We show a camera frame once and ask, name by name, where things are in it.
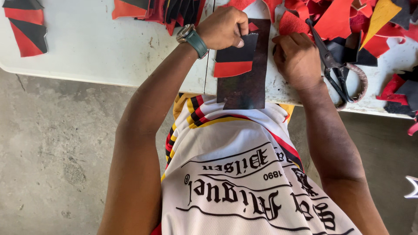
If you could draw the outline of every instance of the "finger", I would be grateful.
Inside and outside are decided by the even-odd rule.
[[[234,26],[234,34],[237,35],[238,37],[241,36],[240,29],[238,28],[238,24],[235,24]]]
[[[235,35],[232,45],[235,47],[241,48],[244,46],[244,40],[241,37]]]
[[[245,12],[237,10],[237,19],[236,22],[240,24],[241,35],[248,34],[248,16]]]
[[[282,47],[284,54],[288,56],[293,54],[299,48],[296,42],[289,35],[280,37],[278,44]]]
[[[315,43],[309,38],[309,36],[306,33],[301,33],[301,35],[306,41],[315,46]]]
[[[308,47],[311,46],[311,43],[308,42],[304,37],[302,37],[302,35],[300,35],[297,32],[293,32],[291,34],[289,34],[289,36],[293,39],[293,41],[296,42],[296,44],[298,44],[299,46],[302,47]]]
[[[273,55],[274,62],[276,64],[284,64],[285,63],[285,55],[283,48],[280,46],[280,44],[276,45],[276,52]]]

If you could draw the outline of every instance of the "concrete floor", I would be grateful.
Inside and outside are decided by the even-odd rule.
[[[136,89],[10,74],[0,69],[0,234],[95,234],[103,212],[115,129]],[[390,234],[417,227],[418,176],[411,120],[340,113],[359,148],[370,191]],[[169,115],[157,134],[161,173]],[[319,183],[297,107],[289,126],[308,175]]]

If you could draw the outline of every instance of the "green watch strap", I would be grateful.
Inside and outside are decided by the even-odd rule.
[[[207,53],[208,48],[195,30],[192,30],[185,38],[186,41],[196,49],[199,59],[202,59]]]

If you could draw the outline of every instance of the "scissors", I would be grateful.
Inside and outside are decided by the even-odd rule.
[[[312,26],[312,21],[310,19],[307,19],[306,23],[311,28],[313,38],[315,39],[315,44],[319,50],[319,56],[321,58],[322,63],[325,66],[324,76],[329,81],[329,83],[331,83],[333,88],[337,91],[338,95],[342,99],[342,103],[339,105],[336,105],[337,110],[340,111],[344,109],[347,105],[347,102],[350,102],[350,103],[359,102],[364,97],[367,91],[368,82],[367,82],[366,74],[363,72],[363,70],[361,70],[361,68],[351,63],[344,63],[342,65],[338,63],[337,61],[335,61],[334,57],[332,56],[332,53],[327,49],[325,43],[322,41],[321,37]],[[348,95],[347,84],[346,84],[348,74],[344,74],[343,72],[344,68],[348,68],[349,70],[355,72],[360,79],[360,91],[355,97],[350,97]],[[337,76],[337,79],[341,87],[339,87],[337,83],[334,81],[334,79],[332,79],[331,74],[330,74],[331,69],[334,71],[335,75]]]

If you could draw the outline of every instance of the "watch face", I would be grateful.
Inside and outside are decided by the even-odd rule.
[[[180,31],[178,32],[177,36],[176,36],[176,40],[181,43],[181,42],[185,42],[185,37],[187,37],[187,35],[189,34],[189,32],[193,29],[193,24],[188,24],[185,25],[184,27],[182,27],[180,29]]]

